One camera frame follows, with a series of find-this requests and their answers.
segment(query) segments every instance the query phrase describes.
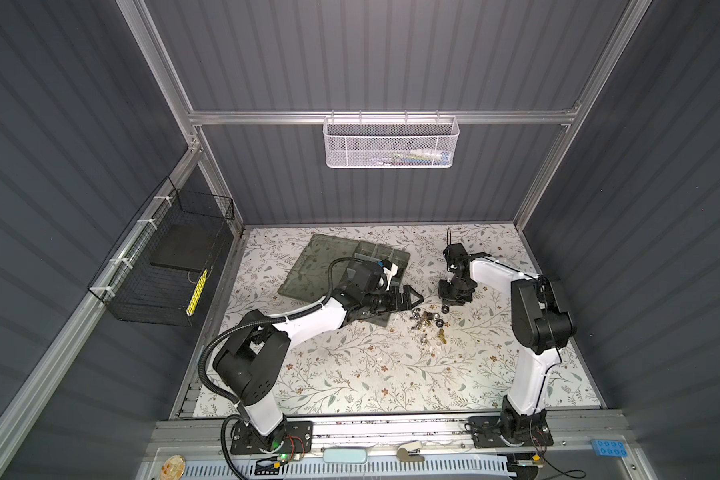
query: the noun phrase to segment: floral tablecloth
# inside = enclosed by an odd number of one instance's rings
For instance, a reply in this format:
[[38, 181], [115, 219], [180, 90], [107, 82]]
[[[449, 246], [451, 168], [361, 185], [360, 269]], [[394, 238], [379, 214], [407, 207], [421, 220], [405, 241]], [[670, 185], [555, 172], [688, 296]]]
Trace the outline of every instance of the floral tablecloth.
[[[451, 225], [453, 241], [468, 252], [484, 251], [533, 271], [511, 224]], [[423, 308], [439, 311], [438, 280], [445, 277], [448, 226], [344, 226], [261, 228], [250, 232], [240, 272], [221, 330], [253, 309], [285, 312], [303, 303], [277, 294], [313, 234], [385, 244], [411, 254], [404, 283], [424, 295]], [[465, 410], [498, 408], [514, 378], [519, 345], [510, 327], [509, 298], [480, 286], [474, 301], [451, 307], [438, 329], [412, 330], [408, 312], [393, 314], [387, 328], [354, 322], [298, 345], [288, 353], [274, 386], [286, 414]], [[598, 406], [576, 353], [561, 351], [563, 363], [551, 372], [550, 406]], [[210, 377], [222, 386], [209, 367]], [[231, 404], [202, 389], [195, 417], [229, 415]]]

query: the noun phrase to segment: black cable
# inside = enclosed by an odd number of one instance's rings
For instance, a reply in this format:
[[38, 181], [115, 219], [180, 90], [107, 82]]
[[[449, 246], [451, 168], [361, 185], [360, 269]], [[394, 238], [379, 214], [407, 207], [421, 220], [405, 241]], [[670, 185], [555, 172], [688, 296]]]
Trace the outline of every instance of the black cable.
[[340, 256], [328, 265], [328, 292], [326, 298], [322, 299], [322, 304], [328, 303], [328, 299], [331, 298], [331, 292], [333, 291], [333, 266], [338, 262], [364, 262], [365, 260], [355, 258], [354, 256]]
[[[331, 290], [333, 288], [333, 275], [332, 270], [333, 266], [341, 261], [355, 261], [355, 262], [363, 262], [364, 260], [360, 260], [358, 258], [355, 258], [353, 256], [342, 256], [340, 258], [335, 259], [333, 262], [328, 265], [328, 293], [326, 294], [326, 298], [323, 299], [322, 304], [314, 305], [311, 308], [308, 308], [307, 310], [304, 310], [302, 312], [297, 312], [292, 315], [289, 315], [288, 318], [291, 320], [301, 318], [303, 316], [308, 315], [309, 313], [316, 312], [317, 310], [320, 310], [327, 302], [328, 299], [331, 297]], [[247, 322], [245, 324], [239, 324], [232, 328], [229, 328], [225, 330], [224, 332], [221, 332], [215, 339], [213, 339], [205, 349], [203, 349], [202, 353], [200, 354], [200, 358], [197, 360], [197, 375], [200, 378], [200, 382], [202, 385], [211, 390], [211, 392], [217, 394], [218, 396], [221, 396], [223, 398], [226, 398], [232, 402], [232, 404], [237, 405], [240, 402], [240, 399], [237, 398], [237, 396], [221, 387], [219, 387], [217, 384], [213, 383], [211, 379], [208, 377], [208, 372], [206, 371], [206, 365], [208, 363], [208, 357], [210, 356], [211, 352], [213, 352], [213, 349], [216, 348], [217, 345], [219, 345], [221, 342], [227, 339], [231, 334], [238, 330], [247, 329], [250, 327], [258, 327], [258, 326], [265, 326], [265, 325], [272, 325], [274, 323], [282, 323], [285, 322], [286, 318], [284, 316], [275, 316], [275, 317], [267, 317], [266, 320], [259, 320], [254, 322]], [[243, 418], [241, 415], [230, 415], [226, 418], [224, 418], [224, 421], [221, 424], [221, 447], [222, 447], [222, 453], [224, 455], [224, 460], [226, 460], [227, 466], [230, 467], [232, 470], [232, 473], [235, 474], [236, 477], [238, 477], [240, 480], [248, 480], [248, 478], [244, 477], [238, 470], [235, 468], [235, 466], [232, 464], [232, 459], [230, 457], [230, 453], [227, 450], [226, 446], [226, 426], [230, 423], [230, 420], [233, 418], [237, 418], [239, 421], [244, 422], [245, 424], [248, 424], [249, 419]]]
[[[530, 434], [530, 442], [533, 444], [534, 449], [536, 450], [536, 453], [538, 454], [538, 456], [540, 456], [541, 459], [544, 460], [544, 464], [551, 466], [552, 469], [554, 469], [555, 471], [558, 472], [556, 475], [552, 475], [551, 477], [542, 478], [541, 480], [551, 480], [552, 478], [559, 478], [559, 477], [577, 478], [577, 479], [586, 477], [586, 472], [584, 470], [574, 468], [573, 470], [566, 470], [565, 472], [563, 472], [558, 467], [552, 465], [550, 463], [550, 461], [547, 460], [547, 458], [544, 456], [547, 453], [547, 447], [544, 446], [543, 452], [541, 450], [539, 450], [539, 448], [536, 446], [536, 438], [534, 437], [533, 433]], [[580, 473], [581, 475], [571, 475], [571, 473], [577, 473], [577, 472]]]
[[226, 418], [224, 418], [224, 421], [221, 422], [221, 451], [224, 455], [224, 460], [226, 461], [226, 466], [230, 467], [230, 470], [232, 470], [232, 473], [235, 474], [236, 477], [238, 477], [240, 480], [248, 480], [243, 474], [240, 473], [240, 470], [235, 467], [235, 464], [232, 463], [232, 457], [230, 456], [230, 450], [226, 447], [226, 426], [230, 423], [230, 420], [236, 418], [238, 422], [245, 422], [245, 420], [240, 417], [239, 415], [230, 415]]

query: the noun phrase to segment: red wire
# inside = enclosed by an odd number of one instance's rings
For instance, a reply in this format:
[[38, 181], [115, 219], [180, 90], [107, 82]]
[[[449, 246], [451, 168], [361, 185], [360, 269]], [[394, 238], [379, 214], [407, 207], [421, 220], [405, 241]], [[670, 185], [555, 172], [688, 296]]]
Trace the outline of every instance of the red wire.
[[300, 439], [300, 437], [296, 437], [297, 440], [299, 440], [302, 444], [302, 452], [307, 453], [307, 447], [304, 446], [304, 441]]
[[291, 457], [288, 459], [288, 462], [293, 460], [293, 454], [296, 452], [296, 444], [293, 442], [293, 437], [288, 436], [288, 438], [291, 439]]

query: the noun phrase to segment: white vent grille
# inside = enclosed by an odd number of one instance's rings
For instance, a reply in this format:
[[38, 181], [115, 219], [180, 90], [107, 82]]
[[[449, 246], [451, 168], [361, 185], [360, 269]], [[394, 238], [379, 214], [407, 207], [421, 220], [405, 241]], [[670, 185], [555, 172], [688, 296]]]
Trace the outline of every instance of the white vent grille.
[[[371, 457], [364, 465], [324, 463], [322, 458], [305, 458], [280, 468], [277, 475], [254, 475], [253, 460], [234, 460], [240, 473], [248, 478], [363, 478], [411, 475], [420, 477], [431, 475], [439, 478], [443, 475], [473, 474], [491, 475], [500, 478], [514, 477], [517, 474], [507, 470], [507, 459], [502, 456], [461, 454], [461, 455], [427, 455], [418, 463], [401, 463], [397, 457]], [[223, 460], [204, 462], [188, 461], [182, 478], [195, 480], [236, 480], [232, 471]]]
[[326, 164], [330, 168], [448, 168], [453, 164], [456, 117], [432, 121], [326, 117]]

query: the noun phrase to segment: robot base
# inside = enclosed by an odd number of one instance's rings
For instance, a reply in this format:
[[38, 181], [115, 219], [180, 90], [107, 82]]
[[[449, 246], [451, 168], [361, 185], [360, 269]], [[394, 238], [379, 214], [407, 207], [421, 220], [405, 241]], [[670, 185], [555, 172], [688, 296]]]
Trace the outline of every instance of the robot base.
[[504, 397], [501, 414], [469, 418], [472, 441], [476, 448], [544, 447], [554, 443], [547, 426], [547, 411], [520, 415]]
[[[304, 443], [302, 444], [296, 438], [300, 438]], [[232, 428], [232, 445], [230, 446], [232, 455], [261, 454], [268, 452], [271, 447], [271, 445], [265, 444], [253, 425], [246, 426], [243, 422], [237, 422]], [[312, 422], [285, 422], [282, 447], [277, 453], [290, 454], [292, 447], [294, 453], [309, 453], [312, 450]]]

